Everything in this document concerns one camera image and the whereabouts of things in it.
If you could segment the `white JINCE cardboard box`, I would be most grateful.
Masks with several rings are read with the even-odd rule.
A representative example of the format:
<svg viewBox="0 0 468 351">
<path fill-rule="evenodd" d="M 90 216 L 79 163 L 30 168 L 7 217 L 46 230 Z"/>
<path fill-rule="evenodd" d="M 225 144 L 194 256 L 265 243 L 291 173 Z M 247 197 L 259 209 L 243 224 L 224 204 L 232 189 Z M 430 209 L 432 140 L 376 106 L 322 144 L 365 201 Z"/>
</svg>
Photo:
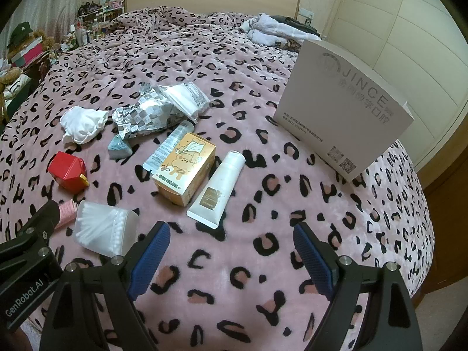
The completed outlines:
<svg viewBox="0 0 468 351">
<path fill-rule="evenodd" d="M 301 46 L 274 120 L 351 181 L 414 118 L 406 100 L 361 59 L 310 40 Z"/>
</svg>

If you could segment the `silver checkered foil bag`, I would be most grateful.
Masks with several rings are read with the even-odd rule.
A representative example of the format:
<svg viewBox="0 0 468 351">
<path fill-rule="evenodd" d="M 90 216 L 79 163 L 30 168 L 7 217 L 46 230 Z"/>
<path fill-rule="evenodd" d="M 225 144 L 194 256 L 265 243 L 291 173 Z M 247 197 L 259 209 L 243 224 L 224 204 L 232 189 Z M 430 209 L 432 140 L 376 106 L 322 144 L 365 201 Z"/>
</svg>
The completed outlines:
<svg viewBox="0 0 468 351">
<path fill-rule="evenodd" d="M 137 103 L 116 108 L 112 120 L 123 140 L 162 132 L 179 124 L 185 115 L 158 86 L 143 83 Z"/>
</svg>

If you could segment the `orange Butter Bear box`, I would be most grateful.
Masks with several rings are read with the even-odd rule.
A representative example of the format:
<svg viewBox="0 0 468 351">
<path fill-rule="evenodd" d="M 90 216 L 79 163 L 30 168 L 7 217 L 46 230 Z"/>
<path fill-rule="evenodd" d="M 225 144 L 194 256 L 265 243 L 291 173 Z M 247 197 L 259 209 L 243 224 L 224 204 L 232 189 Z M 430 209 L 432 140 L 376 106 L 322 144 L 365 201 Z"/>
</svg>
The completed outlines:
<svg viewBox="0 0 468 351">
<path fill-rule="evenodd" d="M 186 207 L 214 164 L 216 146 L 188 132 L 153 175 L 159 194 Z"/>
</svg>

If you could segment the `white wardrobe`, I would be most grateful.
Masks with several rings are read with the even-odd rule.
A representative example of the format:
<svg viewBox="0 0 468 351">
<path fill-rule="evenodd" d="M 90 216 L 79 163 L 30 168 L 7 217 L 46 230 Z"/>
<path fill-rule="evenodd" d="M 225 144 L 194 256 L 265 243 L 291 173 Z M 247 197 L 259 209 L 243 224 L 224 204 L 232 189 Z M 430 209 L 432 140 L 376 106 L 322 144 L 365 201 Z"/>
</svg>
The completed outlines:
<svg viewBox="0 0 468 351">
<path fill-rule="evenodd" d="M 440 0 L 340 0 L 328 40 L 393 85 L 414 118 L 401 136 L 422 169 L 467 113 L 467 42 Z"/>
</svg>

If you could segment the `white cylindrical spray bottle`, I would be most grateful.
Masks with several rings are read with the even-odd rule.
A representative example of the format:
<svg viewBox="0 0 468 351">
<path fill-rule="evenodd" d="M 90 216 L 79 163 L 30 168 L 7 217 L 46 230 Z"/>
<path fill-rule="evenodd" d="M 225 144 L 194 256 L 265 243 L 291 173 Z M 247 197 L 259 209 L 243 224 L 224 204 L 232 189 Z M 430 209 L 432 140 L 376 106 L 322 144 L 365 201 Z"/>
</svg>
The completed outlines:
<svg viewBox="0 0 468 351">
<path fill-rule="evenodd" d="M 144 162 L 143 169 L 150 174 L 155 174 L 161 167 L 167 156 L 175 149 L 178 142 L 192 132 L 194 125 L 190 121 L 181 122 L 178 127 L 159 145 L 159 147 Z"/>
</svg>

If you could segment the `wall socket with plug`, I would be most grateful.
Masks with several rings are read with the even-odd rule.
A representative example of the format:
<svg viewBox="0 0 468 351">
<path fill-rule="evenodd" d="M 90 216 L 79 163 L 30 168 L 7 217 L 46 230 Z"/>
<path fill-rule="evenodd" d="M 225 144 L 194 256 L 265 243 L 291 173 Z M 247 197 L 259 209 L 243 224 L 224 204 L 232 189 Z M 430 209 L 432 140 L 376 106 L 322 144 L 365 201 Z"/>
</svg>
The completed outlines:
<svg viewBox="0 0 468 351">
<path fill-rule="evenodd" d="M 314 13 L 311 10 L 307 10 L 304 7 L 299 7 L 298 15 L 303 17 L 306 22 L 312 22 L 314 18 Z"/>
</svg>

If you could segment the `folded white towel clothes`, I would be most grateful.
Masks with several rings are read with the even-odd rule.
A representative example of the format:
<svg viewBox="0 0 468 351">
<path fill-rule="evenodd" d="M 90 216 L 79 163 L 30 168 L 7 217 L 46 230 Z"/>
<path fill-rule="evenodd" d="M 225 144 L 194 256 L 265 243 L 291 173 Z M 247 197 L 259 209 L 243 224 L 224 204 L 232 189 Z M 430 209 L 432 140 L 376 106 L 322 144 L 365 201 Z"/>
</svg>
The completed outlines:
<svg viewBox="0 0 468 351">
<path fill-rule="evenodd" d="M 260 13 L 247 19 L 240 26 L 240 31 L 255 44 L 288 48 L 292 45 L 301 46 L 305 41 L 321 41 L 318 34 L 297 29 L 286 23 L 281 23 L 268 14 Z"/>
</svg>

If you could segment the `cotton swab plastic box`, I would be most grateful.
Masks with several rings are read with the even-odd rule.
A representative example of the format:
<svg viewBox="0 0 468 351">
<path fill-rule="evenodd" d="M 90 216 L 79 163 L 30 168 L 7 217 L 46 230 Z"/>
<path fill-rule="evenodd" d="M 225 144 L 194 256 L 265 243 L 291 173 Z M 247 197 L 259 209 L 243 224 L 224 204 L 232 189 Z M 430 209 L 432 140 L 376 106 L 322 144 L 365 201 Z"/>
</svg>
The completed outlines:
<svg viewBox="0 0 468 351">
<path fill-rule="evenodd" d="M 136 241 L 138 223 L 132 210 L 84 200 L 78 206 L 73 237 L 97 254 L 125 256 Z"/>
</svg>

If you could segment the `brown wooden door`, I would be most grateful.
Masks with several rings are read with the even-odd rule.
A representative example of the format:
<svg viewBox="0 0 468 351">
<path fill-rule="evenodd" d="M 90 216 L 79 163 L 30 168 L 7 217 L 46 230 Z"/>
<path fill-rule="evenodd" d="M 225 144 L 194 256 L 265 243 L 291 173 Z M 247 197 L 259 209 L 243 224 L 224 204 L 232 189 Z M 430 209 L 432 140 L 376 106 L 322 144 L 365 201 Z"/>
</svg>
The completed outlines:
<svg viewBox="0 0 468 351">
<path fill-rule="evenodd" d="M 424 189 L 435 249 L 421 291 L 432 293 L 467 277 L 467 152 Z"/>
</svg>

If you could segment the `red house-shaped box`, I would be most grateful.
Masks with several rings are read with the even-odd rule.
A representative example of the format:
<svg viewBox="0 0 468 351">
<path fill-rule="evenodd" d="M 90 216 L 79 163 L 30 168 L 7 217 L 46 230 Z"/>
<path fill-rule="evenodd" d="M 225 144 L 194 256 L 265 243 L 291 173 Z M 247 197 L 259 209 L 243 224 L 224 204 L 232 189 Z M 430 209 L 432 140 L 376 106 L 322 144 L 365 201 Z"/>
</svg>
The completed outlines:
<svg viewBox="0 0 468 351">
<path fill-rule="evenodd" d="M 48 173 L 72 194 L 78 194 L 89 186 L 85 162 L 72 154 L 58 151 L 48 165 Z"/>
</svg>

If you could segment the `crumpled white cloth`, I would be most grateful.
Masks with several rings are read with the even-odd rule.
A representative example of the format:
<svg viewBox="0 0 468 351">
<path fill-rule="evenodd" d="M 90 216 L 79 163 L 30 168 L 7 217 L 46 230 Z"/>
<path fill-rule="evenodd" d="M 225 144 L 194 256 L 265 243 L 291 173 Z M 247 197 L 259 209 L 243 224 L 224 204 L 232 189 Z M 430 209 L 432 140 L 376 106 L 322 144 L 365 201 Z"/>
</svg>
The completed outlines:
<svg viewBox="0 0 468 351">
<path fill-rule="evenodd" d="M 64 130 L 62 142 L 83 145 L 91 141 L 103 130 L 109 112 L 105 110 L 84 109 L 74 106 L 60 118 L 59 123 Z"/>
</svg>

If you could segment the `pink thread spool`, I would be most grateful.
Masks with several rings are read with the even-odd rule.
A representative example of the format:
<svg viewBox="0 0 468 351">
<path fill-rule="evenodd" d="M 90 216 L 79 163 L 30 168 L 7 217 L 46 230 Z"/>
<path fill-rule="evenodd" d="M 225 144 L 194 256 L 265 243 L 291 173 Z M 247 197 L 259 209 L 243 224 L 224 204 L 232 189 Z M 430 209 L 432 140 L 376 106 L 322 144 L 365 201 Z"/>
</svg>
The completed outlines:
<svg viewBox="0 0 468 351">
<path fill-rule="evenodd" d="M 55 229 L 67 226 L 71 222 L 74 222 L 78 212 L 78 205 L 73 200 L 68 200 L 59 205 L 59 222 L 55 226 Z"/>
</svg>

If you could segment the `white cream tube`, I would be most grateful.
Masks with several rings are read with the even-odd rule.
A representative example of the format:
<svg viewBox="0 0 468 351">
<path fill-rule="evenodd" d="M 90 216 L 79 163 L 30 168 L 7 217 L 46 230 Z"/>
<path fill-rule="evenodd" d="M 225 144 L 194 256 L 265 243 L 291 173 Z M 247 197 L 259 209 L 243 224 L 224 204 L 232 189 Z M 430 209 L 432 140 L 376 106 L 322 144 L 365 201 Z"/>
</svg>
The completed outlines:
<svg viewBox="0 0 468 351">
<path fill-rule="evenodd" d="M 229 151 L 186 215 L 208 228 L 217 229 L 244 164 L 245 158 L 240 152 Z"/>
</svg>

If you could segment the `dark folded garment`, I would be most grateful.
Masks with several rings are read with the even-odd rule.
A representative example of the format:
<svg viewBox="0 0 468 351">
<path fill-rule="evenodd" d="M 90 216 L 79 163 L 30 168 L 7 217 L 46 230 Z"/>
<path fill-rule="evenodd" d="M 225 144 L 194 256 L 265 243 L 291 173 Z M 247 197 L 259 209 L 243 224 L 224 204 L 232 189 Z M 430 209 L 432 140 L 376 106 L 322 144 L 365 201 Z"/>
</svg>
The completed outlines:
<svg viewBox="0 0 468 351">
<path fill-rule="evenodd" d="M 304 23 L 301 23 L 300 21 L 298 21 L 298 20 L 296 20 L 294 18 L 285 17 L 285 16 L 281 16 L 281 15 L 273 15 L 272 18 L 275 21 L 279 22 L 279 23 L 282 23 L 282 24 L 291 26 L 291 27 L 293 27 L 295 29 L 299 29 L 299 30 L 301 30 L 303 32 L 307 32 L 307 33 L 316 35 L 318 37 L 321 37 L 320 33 L 315 28 L 313 28 L 310 25 L 306 25 Z"/>
</svg>

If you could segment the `small blue-grey pouch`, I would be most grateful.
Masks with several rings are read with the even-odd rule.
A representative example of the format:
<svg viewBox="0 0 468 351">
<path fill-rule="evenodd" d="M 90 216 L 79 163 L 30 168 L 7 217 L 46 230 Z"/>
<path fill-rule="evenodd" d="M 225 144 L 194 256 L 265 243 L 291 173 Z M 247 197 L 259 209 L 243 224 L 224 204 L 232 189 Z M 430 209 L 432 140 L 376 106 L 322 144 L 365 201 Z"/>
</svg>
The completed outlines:
<svg viewBox="0 0 468 351">
<path fill-rule="evenodd" d="M 115 135 L 108 146 L 109 158 L 118 160 L 125 159 L 133 155 L 133 150 L 127 140 Z"/>
</svg>

